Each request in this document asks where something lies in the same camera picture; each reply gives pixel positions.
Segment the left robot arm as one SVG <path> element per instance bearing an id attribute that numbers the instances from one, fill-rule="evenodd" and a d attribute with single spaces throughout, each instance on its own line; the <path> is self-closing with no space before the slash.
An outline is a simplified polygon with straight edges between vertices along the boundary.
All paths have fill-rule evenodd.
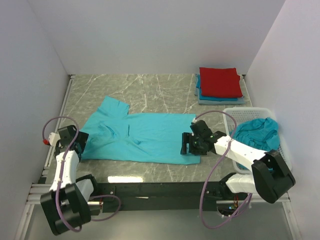
<path id="1" fill-rule="evenodd" d="M 79 231 L 82 225 L 89 223 L 92 218 L 88 201 L 100 195 L 100 188 L 91 174 L 76 178 L 89 135 L 78 131 L 75 125 L 58 129 L 57 135 L 54 180 L 49 192 L 40 197 L 44 215 L 56 236 L 70 229 Z"/>

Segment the grey-blue folded t-shirt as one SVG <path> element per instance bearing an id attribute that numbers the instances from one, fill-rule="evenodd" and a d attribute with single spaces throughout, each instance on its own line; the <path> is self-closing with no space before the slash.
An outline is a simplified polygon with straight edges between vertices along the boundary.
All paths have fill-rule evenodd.
<path id="1" fill-rule="evenodd" d="M 242 105 L 245 103 L 244 97 L 240 97 L 237 101 L 212 101 L 212 100 L 200 100 L 200 97 L 196 95 L 196 90 L 194 95 L 197 97 L 197 102 L 199 105 Z"/>

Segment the red folded t-shirt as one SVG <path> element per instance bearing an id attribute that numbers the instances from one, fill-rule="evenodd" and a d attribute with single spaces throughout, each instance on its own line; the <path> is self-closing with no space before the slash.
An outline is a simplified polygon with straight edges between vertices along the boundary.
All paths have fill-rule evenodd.
<path id="1" fill-rule="evenodd" d="M 236 68 L 199 68 L 201 95 L 237 99 L 243 96 Z"/>

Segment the white plastic basket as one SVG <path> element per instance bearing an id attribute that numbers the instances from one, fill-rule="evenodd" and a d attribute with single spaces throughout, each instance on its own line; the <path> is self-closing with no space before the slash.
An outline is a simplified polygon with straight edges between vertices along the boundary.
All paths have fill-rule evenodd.
<path id="1" fill-rule="evenodd" d="M 228 107 L 228 108 L 225 108 L 223 111 L 231 115 L 235 119 L 237 126 L 239 126 L 242 123 L 252 121 L 254 119 L 271 118 L 277 122 L 275 115 L 267 108 Z M 230 135 L 235 128 L 234 121 L 227 115 L 223 115 L 223 121 L 225 126 L 225 132 L 227 135 Z M 280 140 L 278 151 L 280 152 L 281 156 L 285 160 L 288 168 L 292 170 L 290 153 L 288 151 L 286 142 L 282 136 L 282 129 L 280 126 L 278 127 L 278 135 Z"/>

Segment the teal t-shirt in basket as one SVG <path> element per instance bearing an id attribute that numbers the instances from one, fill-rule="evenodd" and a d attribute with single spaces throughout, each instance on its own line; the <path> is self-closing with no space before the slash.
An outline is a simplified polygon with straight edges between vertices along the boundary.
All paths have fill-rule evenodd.
<path id="1" fill-rule="evenodd" d="M 237 126 L 233 139 L 258 150 L 269 152 L 280 146 L 278 123 L 270 117 L 256 118 Z"/>

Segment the light blue t-shirt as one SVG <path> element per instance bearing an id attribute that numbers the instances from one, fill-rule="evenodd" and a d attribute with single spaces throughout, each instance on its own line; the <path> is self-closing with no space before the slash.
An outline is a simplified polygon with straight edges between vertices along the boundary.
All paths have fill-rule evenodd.
<path id="1" fill-rule="evenodd" d="M 83 160 L 194 165 L 200 156 L 181 154 L 182 134 L 194 114 L 129 113 L 130 106 L 105 97 L 81 129 L 88 134 Z"/>

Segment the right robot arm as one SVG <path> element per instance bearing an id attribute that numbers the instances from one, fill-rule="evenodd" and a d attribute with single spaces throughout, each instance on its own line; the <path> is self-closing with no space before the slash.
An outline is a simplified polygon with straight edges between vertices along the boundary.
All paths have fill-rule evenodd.
<path id="1" fill-rule="evenodd" d="M 205 121 L 190 126 L 192 132 L 182 133 L 180 153 L 204 156 L 212 152 L 227 157 L 249 170 L 248 174 L 231 173 L 221 180 L 219 193 L 230 200 L 238 193 L 258 194 L 273 204 L 295 184 L 296 180 L 282 155 L 276 151 L 259 150 L 212 130 Z"/>

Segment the black base beam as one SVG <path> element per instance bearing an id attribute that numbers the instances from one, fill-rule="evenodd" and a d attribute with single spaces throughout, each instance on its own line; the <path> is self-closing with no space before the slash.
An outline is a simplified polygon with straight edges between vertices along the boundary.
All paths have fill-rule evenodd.
<path id="1" fill-rule="evenodd" d="M 121 211 L 196 210 L 203 182 L 99 183 L 88 203 L 93 216 Z"/>

